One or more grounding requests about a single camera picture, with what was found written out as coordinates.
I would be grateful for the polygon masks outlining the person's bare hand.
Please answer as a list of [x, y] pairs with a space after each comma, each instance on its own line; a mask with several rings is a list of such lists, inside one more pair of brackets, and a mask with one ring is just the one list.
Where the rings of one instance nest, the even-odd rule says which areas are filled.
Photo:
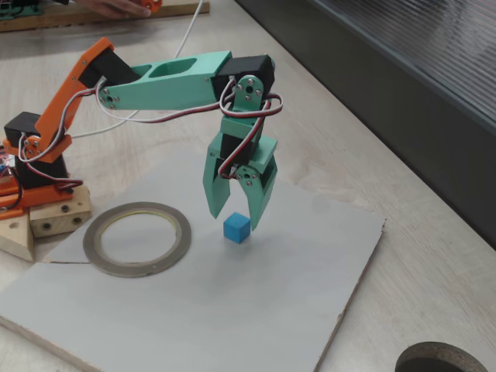
[[140, 1], [133, 0], [78, 0], [78, 4], [111, 19], [123, 19], [130, 16], [146, 18], [151, 11]]

